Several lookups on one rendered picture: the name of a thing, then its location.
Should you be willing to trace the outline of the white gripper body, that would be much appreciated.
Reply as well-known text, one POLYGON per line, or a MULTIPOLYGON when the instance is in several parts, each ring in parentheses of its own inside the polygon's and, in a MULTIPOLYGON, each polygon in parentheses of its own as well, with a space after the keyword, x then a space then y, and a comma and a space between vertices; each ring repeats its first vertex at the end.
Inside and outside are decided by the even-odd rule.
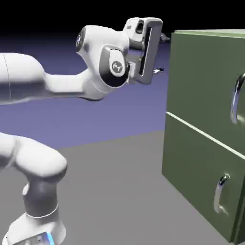
POLYGON ((153 76, 163 22, 159 18, 141 18, 142 56, 138 61, 137 81, 149 85, 153 76))

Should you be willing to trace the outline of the green cabinet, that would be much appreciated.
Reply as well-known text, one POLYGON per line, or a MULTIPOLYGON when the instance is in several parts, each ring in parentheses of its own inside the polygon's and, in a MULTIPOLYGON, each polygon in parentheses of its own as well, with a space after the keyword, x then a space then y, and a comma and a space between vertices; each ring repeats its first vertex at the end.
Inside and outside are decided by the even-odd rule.
POLYGON ((245 29, 172 34, 162 174, 245 245, 245 29))

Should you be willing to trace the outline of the large green cabinet door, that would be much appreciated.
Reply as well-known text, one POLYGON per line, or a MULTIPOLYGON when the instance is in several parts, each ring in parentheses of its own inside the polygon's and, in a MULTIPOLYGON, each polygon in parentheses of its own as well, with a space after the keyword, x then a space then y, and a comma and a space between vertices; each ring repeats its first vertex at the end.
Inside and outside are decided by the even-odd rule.
POLYGON ((245 37, 175 32, 171 38, 167 111, 245 154, 245 125, 230 108, 245 73, 245 37))

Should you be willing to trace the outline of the small green cabinet door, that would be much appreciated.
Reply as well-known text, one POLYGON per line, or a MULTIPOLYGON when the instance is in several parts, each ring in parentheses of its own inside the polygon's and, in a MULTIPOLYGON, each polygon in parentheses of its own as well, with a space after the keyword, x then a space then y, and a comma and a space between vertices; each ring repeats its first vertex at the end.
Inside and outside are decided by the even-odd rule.
POLYGON ((229 243, 245 242, 245 154, 177 116, 167 113, 162 174, 229 243), (220 177, 231 177, 216 213, 213 199, 220 177))

